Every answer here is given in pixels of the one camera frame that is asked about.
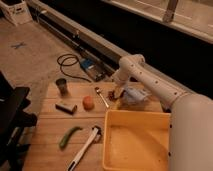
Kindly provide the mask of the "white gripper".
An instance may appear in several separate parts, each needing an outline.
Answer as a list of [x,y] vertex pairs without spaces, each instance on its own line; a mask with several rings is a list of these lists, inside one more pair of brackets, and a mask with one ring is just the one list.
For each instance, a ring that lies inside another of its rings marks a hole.
[[116,99],[119,99],[123,96],[123,93],[124,93],[124,89],[120,87],[125,87],[127,85],[127,82],[129,80],[129,75],[126,72],[124,72],[122,69],[118,69],[112,75],[112,80],[118,86],[114,90],[114,97]]

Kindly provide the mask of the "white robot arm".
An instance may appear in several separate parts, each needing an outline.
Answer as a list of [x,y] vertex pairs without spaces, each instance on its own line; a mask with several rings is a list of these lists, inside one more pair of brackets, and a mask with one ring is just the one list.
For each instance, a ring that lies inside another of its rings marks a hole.
[[141,54],[122,57],[113,74],[120,87],[126,86],[130,77],[171,110],[168,170],[213,171],[213,100],[150,72]]

